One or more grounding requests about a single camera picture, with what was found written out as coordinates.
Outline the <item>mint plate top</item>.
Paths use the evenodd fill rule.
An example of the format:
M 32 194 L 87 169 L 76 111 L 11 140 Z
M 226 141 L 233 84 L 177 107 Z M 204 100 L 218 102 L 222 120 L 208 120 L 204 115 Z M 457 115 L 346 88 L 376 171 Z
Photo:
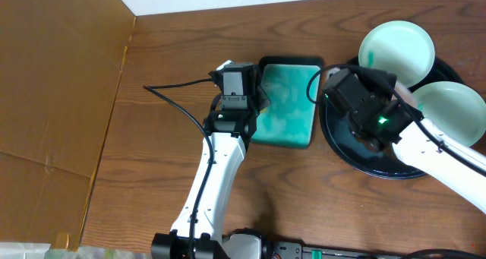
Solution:
M 435 46 L 430 35 L 408 21 L 389 21 L 363 39 L 358 64 L 395 74 L 406 87 L 421 82 L 431 71 Z

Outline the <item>mint plate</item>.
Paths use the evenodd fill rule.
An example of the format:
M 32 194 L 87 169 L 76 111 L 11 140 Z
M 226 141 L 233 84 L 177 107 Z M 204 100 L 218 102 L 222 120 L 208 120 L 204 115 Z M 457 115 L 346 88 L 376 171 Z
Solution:
M 412 95 L 424 117 L 459 143 L 470 147 L 485 133 L 485 101 L 465 84 L 433 82 Z
M 430 35 L 408 21 L 389 21 L 363 39 L 358 64 L 395 74 L 406 87 L 421 82 L 431 71 L 435 46 Z

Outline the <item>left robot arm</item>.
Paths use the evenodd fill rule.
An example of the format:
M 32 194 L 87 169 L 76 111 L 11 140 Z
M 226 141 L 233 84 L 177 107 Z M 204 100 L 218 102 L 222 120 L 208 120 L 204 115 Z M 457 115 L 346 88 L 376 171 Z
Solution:
M 257 65 L 231 60 L 209 73 L 220 90 L 208 116 L 196 124 L 203 139 L 200 164 L 188 198 L 167 234 L 155 234 L 153 258 L 270 258 L 272 243 L 251 229 L 222 235 L 226 209 L 257 117 L 270 100 Z

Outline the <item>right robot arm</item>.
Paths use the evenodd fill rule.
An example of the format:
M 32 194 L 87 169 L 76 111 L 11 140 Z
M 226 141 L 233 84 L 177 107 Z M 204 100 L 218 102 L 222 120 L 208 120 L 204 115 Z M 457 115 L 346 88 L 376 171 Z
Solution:
M 410 106 L 412 95 L 395 78 L 371 76 L 374 87 L 391 92 L 402 113 L 411 119 L 392 131 L 390 141 L 398 160 L 420 169 L 485 211 L 485 156 L 461 145 Z

